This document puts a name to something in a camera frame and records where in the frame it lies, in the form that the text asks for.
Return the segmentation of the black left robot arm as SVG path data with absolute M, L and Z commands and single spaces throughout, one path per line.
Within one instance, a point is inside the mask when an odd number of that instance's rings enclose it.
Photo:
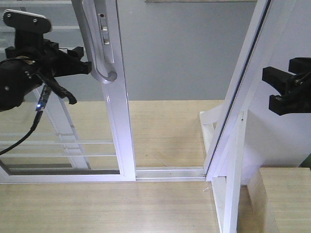
M 0 63 L 0 110 L 19 107 L 28 93 L 43 84 L 75 104 L 76 98 L 56 78 L 91 72 L 92 63 L 81 60 L 84 49 L 63 52 L 58 43 L 45 39 L 43 35 L 52 30 L 45 16 L 7 9 L 2 20 L 15 29 L 15 42 L 5 49 L 6 59 Z

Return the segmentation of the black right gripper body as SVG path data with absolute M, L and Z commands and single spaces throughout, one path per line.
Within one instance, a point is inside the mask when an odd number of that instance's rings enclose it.
M 266 67 L 262 80 L 279 95 L 269 97 L 269 110 L 279 116 L 311 112 L 311 59 L 296 57 L 289 61 L 288 72 Z

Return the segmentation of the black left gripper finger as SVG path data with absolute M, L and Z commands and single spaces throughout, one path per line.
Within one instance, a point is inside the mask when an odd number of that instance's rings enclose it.
M 61 59 L 53 66 L 53 76 L 62 77 L 76 74 L 89 74 L 92 70 L 91 62 L 72 59 Z
M 47 93 L 47 95 L 53 92 L 61 99 L 67 98 L 69 100 L 69 104 L 71 105 L 77 103 L 75 96 L 67 89 L 62 87 L 53 76 L 44 75 L 40 71 L 36 73 L 36 76 L 44 83 L 43 92 Z

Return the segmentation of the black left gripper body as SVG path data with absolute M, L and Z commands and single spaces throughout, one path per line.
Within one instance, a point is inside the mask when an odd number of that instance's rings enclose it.
M 59 44 L 45 39 L 43 34 L 51 31 L 51 26 L 14 26 L 15 41 L 13 47 L 5 49 L 5 80 L 23 80 L 37 73 L 53 76 L 53 66 L 61 59 L 81 61 L 84 55 L 82 47 L 63 52 Z

